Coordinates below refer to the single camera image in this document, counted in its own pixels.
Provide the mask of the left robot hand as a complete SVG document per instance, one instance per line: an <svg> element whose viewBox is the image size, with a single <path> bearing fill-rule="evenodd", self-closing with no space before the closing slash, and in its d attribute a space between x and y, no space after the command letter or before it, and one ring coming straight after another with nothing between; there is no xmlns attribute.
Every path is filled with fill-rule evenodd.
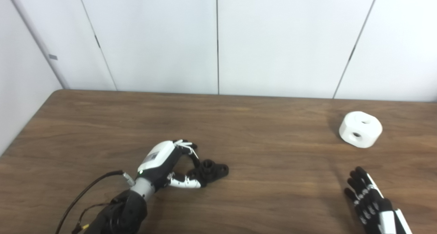
<svg viewBox="0 0 437 234"><path fill-rule="evenodd" d="M174 167L182 156L191 158L195 168L201 161L195 152L198 146L188 140L166 140L155 145L137 169L135 181L148 181L155 191L167 186L176 188L204 188L207 183L195 176L176 173Z"/></svg>

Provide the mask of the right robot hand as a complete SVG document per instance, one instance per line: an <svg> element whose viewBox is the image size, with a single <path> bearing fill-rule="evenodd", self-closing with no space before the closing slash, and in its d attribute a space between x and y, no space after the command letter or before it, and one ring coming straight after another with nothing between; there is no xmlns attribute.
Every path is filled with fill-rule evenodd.
<svg viewBox="0 0 437 234"><path fill-rule="evenodd" d="M411 234L401 209L384 197L372 177L358 166L350 172L344 194L351 200L359 222L367 234Z"/></svg>

